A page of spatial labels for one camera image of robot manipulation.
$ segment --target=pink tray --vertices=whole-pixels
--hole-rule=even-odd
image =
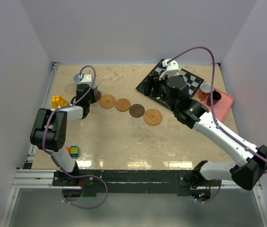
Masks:
[[[220,91],[219,89],[217,89],[217,91],[221,93],[222,98],[216,105],[214,105],[214,113],[215,113],[215,117],[219,121],[223,122],[226,114],[230,110],[230,107],[233,103],[233,97],[230,96],[229,94],[226,94],[225,92]],[[204,100],[202,100],[201,103],[204,106],[206,106],[208,108],[208,110],[211,112],[211,107],[206,104],[207,98],[208,97],[206,97]]]

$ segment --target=black and white checkered pattern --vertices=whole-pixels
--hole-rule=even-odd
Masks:
[[[154,67],[151,73],[158,73],[158,75],[160,75],[162,72],[164,72],[164,68],[162,67],[162,61],[163,59],[156,65],[156,67]],[[189,94],[190,97],[194,96],[194,94],[196,93],[196,91],[199,89],[199,87],[201,86],[201,84],[204,82],[204,79],[192,74],[191,72],[188,72],[184,69],[181,70],[181,76],[184,78],[184,81],[188,84],[189,86]],[[138,91],[144,93],[144,89],[142,86],[142,82],[137,86],[136,88]],[[157,102],[165,105],[165,103],[163,102],[163,100],[160,97],[156,97],[153,98],[155,99]]]

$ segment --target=wooden coaster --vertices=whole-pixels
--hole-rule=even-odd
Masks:
[[[152,126],[160,124],[163,119],[160,111],[156,109],[150,109],[146,111],[143,118],[147,124]]]
[[[118,111],[127,111],[130,108],[130,102],[126,98],[120,98],[116,101],[116,109]]]
[[[116,98],[112,95],[104,95],[100,98],[100,105],[105,109],[113,107],[116,103]]]
[[[96,97],[96,101],[99,101],[101,97],[102,97],[102,94],[101,94],[101,92],[98,90],[97,97]]]
[[[129,113],[133,117],[142,117],[144,115],[144,113],[145,113],[144,106],[142,106],[140,104],[133,104],[129,108]]]

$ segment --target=yellow toy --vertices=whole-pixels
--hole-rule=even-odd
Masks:
[[[67,106],[68,103],[61,96],[52,97],[53,107],[56,109],[58,106]]]

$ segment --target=white wall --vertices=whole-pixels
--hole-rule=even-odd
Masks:
[[[0,0],[0,220],[45,95],[50,61],[18,0]]]
[[[204,45],[217,62],[256,0],[21,0],[49,57],[62,62],[157,63]],[[210,63],[205,51],[180,62]]]
[[[258,0],[222,62],[240,135],[267,145],[267,0]],[[267,203],[267,175],[261,179]]]

